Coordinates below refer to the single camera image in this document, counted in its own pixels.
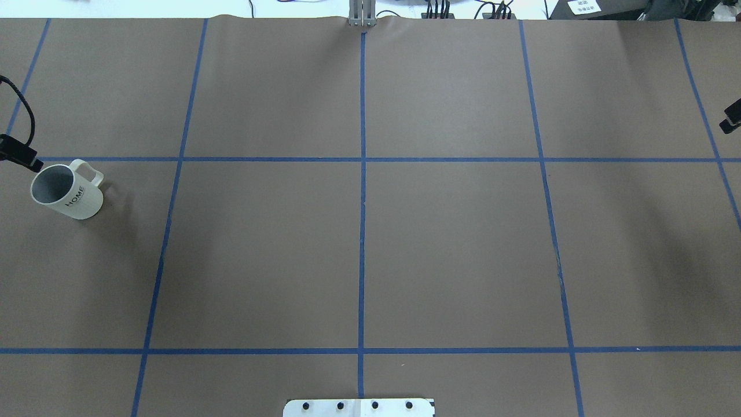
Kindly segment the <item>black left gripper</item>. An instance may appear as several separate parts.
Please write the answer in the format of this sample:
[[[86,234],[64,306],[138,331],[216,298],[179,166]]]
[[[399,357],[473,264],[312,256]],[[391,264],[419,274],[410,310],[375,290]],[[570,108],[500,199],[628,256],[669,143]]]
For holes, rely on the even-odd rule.
[[[7,135],[1,135],[1,161],[10,161],[34,173],[42,171],[44,163],[38,159],[38,153],[29,145]]]

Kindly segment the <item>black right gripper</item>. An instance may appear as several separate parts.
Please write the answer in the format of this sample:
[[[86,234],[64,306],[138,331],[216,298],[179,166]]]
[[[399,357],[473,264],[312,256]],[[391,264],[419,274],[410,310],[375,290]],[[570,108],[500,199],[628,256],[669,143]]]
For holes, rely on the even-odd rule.
[[[741,98],[730,104],[725,110],[725,118],[719,123],[724,134],[730,134],[740,127]]]

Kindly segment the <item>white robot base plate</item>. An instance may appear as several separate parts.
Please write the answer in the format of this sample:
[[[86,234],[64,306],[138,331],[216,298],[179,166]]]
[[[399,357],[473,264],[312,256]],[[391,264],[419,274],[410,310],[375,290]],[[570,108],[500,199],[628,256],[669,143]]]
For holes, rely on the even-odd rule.
[[[340,398],[291,400],[283,416],[435,416],[433,399]]]

